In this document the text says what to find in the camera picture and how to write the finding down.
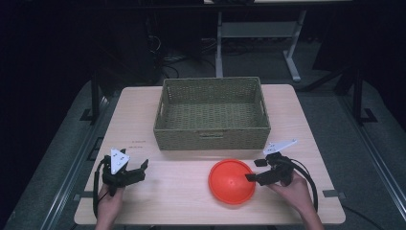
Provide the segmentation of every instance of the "gray carpet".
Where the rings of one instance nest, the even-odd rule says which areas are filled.
[[[303,79],[293,83],[287,67],[282,60],[282,50],[288,45],[285,42],[254,44],[251,52],[240,56],[224,56],[224,75],[227,76],[258,76],[262,83],[289,83],[295,87],[303,87],[326,74],[314,71],[311,65],[317,54],[318,43],[300,43],[294,59]],[[205,56],[207,61],[214,63],[214,55]],[[206,61],[186,60],[173,64],[181,78],[214,77],[214,69]],[[170,76],[174,72],[167,70]],[[358,127],[353,124],[342,101],[347,102],[350,95],[343,98],[333,94],[332,88],[336,80],[329,81],[312,92],[298,93],[304,114],[316,139],[329,175],[336,190],[345,195],[342,204],[373,219],[384,229],[406,229],[406,222],[395,207],[393,199],[384,186],[368,149],[364,146]],[[364,107],[372,110],[378,123],[365,124],[382,157],[399,183],[405,190],[406,135],[380,100],[377,92],[367,84],[364,87]],[[90,122],[80,121],[84,109],[91,107],[90,84],[83,86],[65,121],[56,134],[53,143],[46,152],[41,165],[35,172],[30,185],[21,197],[14,214],[5,229],[40,229],[66,173],[72,166],[77,152],[84,146],[93,147],[98,137],[103,137],[114,107],[119,99],[120,91],[108,99],[108,105],[102,111],[97,128]],[[63,210],[56,216],[54,229],[93,229],[94,226],[76,226],[73,220],[79,202],[74,200],[80,195],[93,167],[93,161],[80,162],[78,177],[68,191],[63,203]],[[329,225],[326,229],[374,229],[374,227],[352,212],[346,211],[346,222],[340,225]],[[116,226],[115,229],[148,229],[149,226]],[[162,226],[167,229],[209,229],[205,226]],[[266,229],[265,226],[217,226],[215,229]],[[278,229],[303,229],[302,226],[278,226]]]

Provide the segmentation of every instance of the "white paper tag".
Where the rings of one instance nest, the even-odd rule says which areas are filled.
[[[275,153],[281,150],[284,150],[290,146],[295,145],[296,143],[298,143],[298,141],[296,139],[292,139],[290,141],[282,141],[282,142],[278,142],[278,143],[269,143],[269,145],[265,148],[265,150],[263,151],[264,155],[267,154],[271,154],[271,153]]]
[[[116,174],[128,161],[129,156],[118,149],[111,149],[111,173]]]

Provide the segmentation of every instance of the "hand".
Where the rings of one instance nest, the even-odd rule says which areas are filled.
[[[268,185],[268,187],[282,196],[290,206],[292,206],[301,215],[304,226],[308,230],[324,229],[316,210],[313,207],[310,193],[308,192],[307,181],[297,174],[292,173],[292,182],[285,186],[277,184]]]
[[[125,188],[118,188],[114,196],[110,196],[108,185],[103,184],[99,191],[98,220],[96,230],[112,229],[114,221],[123,207]]]

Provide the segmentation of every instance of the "table leg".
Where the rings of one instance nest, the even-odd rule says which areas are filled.
[[[215,77],[223,78],[223,61],[221,59],[221,11],[217,21],[217,52],[215,54]]]
[[[296,44],[298,43],[299,35],[301,34],[302,26],[305,21],[305,13],[306,11],[301,11],[299,15],[295,30],[292,35],[292,44],[290,45],[289,50],[283,51],[283,56],[286,61],[287,67],[289,68],[290,75],[295,82],[301,81],[301,77],[299,76],[299,72],[296,68],[295,62],[293,61],[293,53],[295,52]]]

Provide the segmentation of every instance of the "desk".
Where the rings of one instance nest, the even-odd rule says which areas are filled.
[[[325,3],[340,2],[351,0],[255,0],[256,5],[265,3]],[[205,0],[205,4],[213,3],[212,0]],[[218,13],[217,22],[217,47],[215,54],[215,76],[223,77],[223,65],[221,57],[221,38],[222,37],[291,37],[292,42],[288,50],[283,51],[283,57],[286,61],[292,80],[301,81],[298,69],[293,60],[293,53],[301,34],[302,26],[305,21],[306,10],[301,10],[297,20],[283,22],[223,22],[221,12]]]
[[[130,87],[123,90],[101,145],[95,167],[84,189],[93,190],[93,172],[111,148],[126,149],[131,160],[127,169],[138,169],[149,159],[145,181],[128,186],[124,207],[116,223],[139,225],[220,225],[301,223],[297,213],[277,194],[257,184],[250,200],[227,205],[210,192],[208,175],[224,158],[236,158],[255,173],[255,159],[261,150],[160,151],[153,134],[161,86]],[[315,143],[295,91],[290,85],[263,85],[271,132],[268,141],[296,138],[298,144],[282,154],[301,161],[317,187],[319,215],[323,223],[342,223],[345,214],[337,197],[326,198],[322,191],[333,190],[326,166]],[[83,197],[75,214],[77,224],[95,224],[92,198]]]

